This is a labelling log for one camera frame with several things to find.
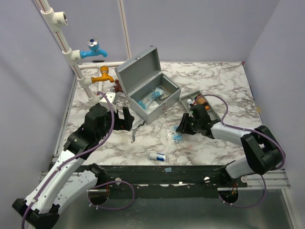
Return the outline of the white blue tube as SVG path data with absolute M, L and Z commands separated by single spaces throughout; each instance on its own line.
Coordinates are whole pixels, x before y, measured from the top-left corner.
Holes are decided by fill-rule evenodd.
M 150 153 L 148 155 L 148 158 L 150 160 L 156 160 L 156 161 L 165 161 L 166 160 L 165 154 L 160 154 L 160 153 Z

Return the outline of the blue white bandage roll pack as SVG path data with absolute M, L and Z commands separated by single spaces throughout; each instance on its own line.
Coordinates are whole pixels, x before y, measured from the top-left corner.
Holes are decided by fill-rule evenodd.
M 151 102 L 153 102 L 155 99 L 157 99 L 159 96 L 163 95 L 164 90 L 160 87 L 156 87 L 152 92 L 150 92 L 147 96 L 145 96 L 142 100 L 138 102 L 138 105 L 146 109 Z

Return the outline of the blue alcohol pad bag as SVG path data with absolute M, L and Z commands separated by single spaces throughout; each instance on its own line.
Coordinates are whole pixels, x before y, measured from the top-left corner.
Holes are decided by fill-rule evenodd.
M 178 126 L 172 125 L 166 128 L 167 139 L 172 144 L 177 144 L 183 141 L 183 136 L 180 132 L 176 132 Z

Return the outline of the white medicine bottle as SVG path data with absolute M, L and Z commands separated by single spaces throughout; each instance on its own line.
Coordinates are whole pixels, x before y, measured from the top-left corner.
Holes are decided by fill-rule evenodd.
M 192 99 L 187 99 L 187 104 L 188 104 L 188 105 L 193 104 L 193 100 L 192 100 Z

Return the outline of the bandage packet blue orange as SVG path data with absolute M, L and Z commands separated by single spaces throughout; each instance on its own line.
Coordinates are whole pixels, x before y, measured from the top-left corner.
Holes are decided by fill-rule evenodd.
M 166 99 L 166 98 L 168 98 L 169 96 L 172 95 L 172 94 L 171 94 L 168 90 L 166 90 L 166 89 L 161 89 L 160 92 L 161 92 L 161 94 L 159 95 L 159 98 L 160 98 L 161 100 Z

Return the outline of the brown medicine bottle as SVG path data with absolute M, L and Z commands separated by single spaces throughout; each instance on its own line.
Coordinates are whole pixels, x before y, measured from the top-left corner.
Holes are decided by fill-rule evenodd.
M 197 104 L 203 105 L 207 111 L 210 110 L 210 105 L 202 95 L 197 95 L 195 97 L 193 105 Z

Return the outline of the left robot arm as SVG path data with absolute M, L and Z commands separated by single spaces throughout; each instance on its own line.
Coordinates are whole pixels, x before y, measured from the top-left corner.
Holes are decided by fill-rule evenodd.
M 106 170 L 96 163 L 88 165 L 73 182 L 68 184 L 67 181 L 114 130 L 131 130 L 134 117 L 128 107 L 123 107 L 122 111 L 124 118 L 120 119 L 116 111 L 100 103 L 89 109 L 83 124 L 69 135 L 63 151 L 44 179 L 27 197 L 18 198 L 12 204 L 22 217 L 21 228 L 29 223 L 36 229 L 51 229 L 65 208 L 86 190 L 121 183 L 118 179 L 110 179 Z

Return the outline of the clear white pad packet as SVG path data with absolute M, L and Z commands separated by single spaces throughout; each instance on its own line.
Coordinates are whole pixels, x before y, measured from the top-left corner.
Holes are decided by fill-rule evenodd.
M 159 107 L 159 104 L 156 101 L 152 101 L 145 109 L 145 112 L 149 115 L 152 113 L 155 109 Z

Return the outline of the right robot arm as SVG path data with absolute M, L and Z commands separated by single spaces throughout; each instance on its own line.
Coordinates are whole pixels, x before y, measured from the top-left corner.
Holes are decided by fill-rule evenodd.
M 255 129 L 225 124 L 221 119 L 212 120 L 206 108 L 197 104 L 191 113 L 183 114 L 176 132 L 201 135 L 224 140 L 244 150 L 245 157 L 235 160 L 221 169 L 220 183 L 230 187 L 236 179 L 245 175 L 263 175 L 270 170 L 280 169 L 285 162 L 285 153 L 266 126 Z

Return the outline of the grey metal medicine box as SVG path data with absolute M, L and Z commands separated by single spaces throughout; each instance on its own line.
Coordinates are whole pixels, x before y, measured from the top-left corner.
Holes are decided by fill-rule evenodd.
M 153 45 L 116 67 L 115 72 L 131 109 L 148 125 L 179 100 L 181 88 L 162 72 L 158 50 Z M 156 88 L 163 88 L 169 96 L 157 97 L 158 106 L 151 111 L 141 107 L 139 102 Z

